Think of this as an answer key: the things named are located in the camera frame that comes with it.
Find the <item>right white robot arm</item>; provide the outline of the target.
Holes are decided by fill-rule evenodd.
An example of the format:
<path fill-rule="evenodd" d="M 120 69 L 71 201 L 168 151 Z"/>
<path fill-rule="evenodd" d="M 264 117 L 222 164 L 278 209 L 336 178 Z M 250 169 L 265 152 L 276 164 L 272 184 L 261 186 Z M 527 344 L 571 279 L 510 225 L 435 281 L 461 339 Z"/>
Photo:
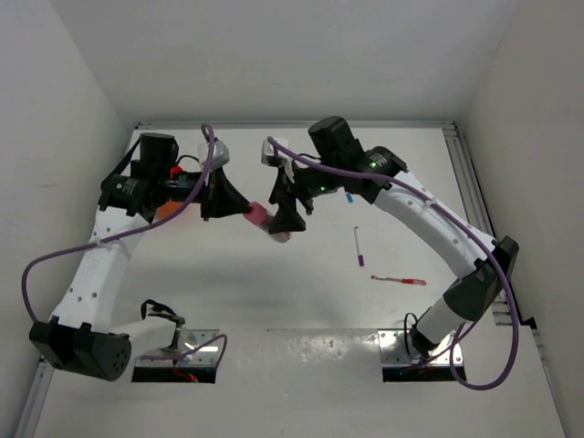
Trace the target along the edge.
<path fill-rule="evenodd" d="M 339 188 L 396 218 L 421 238 L 451 269 L 455 282 L 409 330 L 404 344 L 415 358 L 429 358 L 455 329 L 481 319 L 508 283 L 518 255 L 510 237 L 498 240 L 465 223 L 422 186 L 407 164 L 385 147 L 364 150 L 346 120 L 327 117 L 308 135 L 318 160 L 307 164 L 272 137 L 261 162 L 278 170 L 269 198 L 277 212 L 272 234 L 303 232 L 314 198 Z"/>

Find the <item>red gel pen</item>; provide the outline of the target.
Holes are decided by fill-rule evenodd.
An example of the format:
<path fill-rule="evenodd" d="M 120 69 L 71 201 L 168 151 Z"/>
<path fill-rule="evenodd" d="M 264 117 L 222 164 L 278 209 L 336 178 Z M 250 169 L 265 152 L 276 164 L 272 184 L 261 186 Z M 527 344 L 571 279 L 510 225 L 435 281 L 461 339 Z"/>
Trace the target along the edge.
<path fill-rule="evenodd" d="M 389 282 L 395 282 L 395 283 L 401 283 L 401 284 L 407 284 L 407 285 L 415 285 L 415 286 L 426 286 L 427 285 L 427 282 L 425 280 L 417 279 L 417 278 L 403 278 L 403 277 L 371 275 L 370 279 L 376 280 L 376 281 L 389 281 Z"/>

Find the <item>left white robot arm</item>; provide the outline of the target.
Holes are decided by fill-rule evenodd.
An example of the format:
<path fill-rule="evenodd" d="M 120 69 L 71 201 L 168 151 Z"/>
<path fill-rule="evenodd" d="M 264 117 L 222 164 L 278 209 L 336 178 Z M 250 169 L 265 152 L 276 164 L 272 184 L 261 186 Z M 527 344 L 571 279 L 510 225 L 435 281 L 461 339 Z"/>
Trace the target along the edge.
<path fill-rule="evenodd" d="M 228 150 L 213 128 L 204 137 L 199 172 L 176 171 L 179 145 L 165 133 L 142 133 L 100 184 L 98 209 L 89 241 L 74 247 L 82 258 L 59 304 L 46 321 L 33 320 L 31 343 L 56 370 L 116 381 L 136 359 L 178 362 L 185 320 L 162 303 L 147 299 L 139 320 L 113 327 L 120 286 L 143 235 L 173 219 L 158 209 L 176 201 L 180 210 L 198 203 L 203 218 L 247 214 L 250 203 L 226 179 Z"/>

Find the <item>pink glue stick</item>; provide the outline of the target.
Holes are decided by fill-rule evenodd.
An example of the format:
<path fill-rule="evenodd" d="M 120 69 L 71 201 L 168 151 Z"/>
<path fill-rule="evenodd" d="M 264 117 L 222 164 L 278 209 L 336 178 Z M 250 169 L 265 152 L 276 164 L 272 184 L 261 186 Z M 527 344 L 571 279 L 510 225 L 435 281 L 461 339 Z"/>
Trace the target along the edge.
<path fill-rule="evenodd" d="M 256 228 L 260 229 L 264 234 L 270 237 L 273 241 L 284 244 L 291 238 L 291 234 L 277 233 L 271 234 L 269 232 L 270 226 L 274 220 L 274 216 L 260 203 L 251 202 L 249 204 L 249 212 L 243 214 L 243 217 Z"/>

